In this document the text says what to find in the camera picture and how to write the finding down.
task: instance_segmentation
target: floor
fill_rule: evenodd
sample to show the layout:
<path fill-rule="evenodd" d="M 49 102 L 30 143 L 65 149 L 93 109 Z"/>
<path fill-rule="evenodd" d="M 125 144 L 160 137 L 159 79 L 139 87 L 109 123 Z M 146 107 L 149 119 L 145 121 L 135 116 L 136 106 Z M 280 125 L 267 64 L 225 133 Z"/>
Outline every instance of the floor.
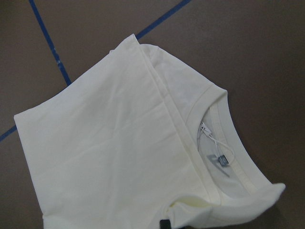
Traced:
<path fill-rule="evenodd" d="M 227 228 L 305 228 L 304 1 L 36 0 L 65 78 L 30 2 L 0 3 L 0 228 L 43 228 L 13 115 L 59 93 L 132 33 L 227 89 L 250 157 L 286 184 L 263 215 Z"/>

